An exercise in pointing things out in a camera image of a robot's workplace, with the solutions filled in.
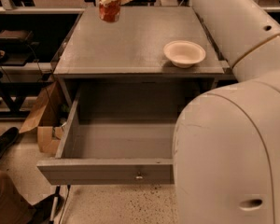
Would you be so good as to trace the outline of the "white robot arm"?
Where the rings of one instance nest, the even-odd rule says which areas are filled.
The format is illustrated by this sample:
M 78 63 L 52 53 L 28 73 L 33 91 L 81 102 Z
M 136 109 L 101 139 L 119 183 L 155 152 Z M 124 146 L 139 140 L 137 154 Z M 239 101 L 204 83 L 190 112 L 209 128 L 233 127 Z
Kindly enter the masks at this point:
M 280 224 L 280 25 L 253 0 L 190 0 L 237 82 L 175 125 L 179 224 Z

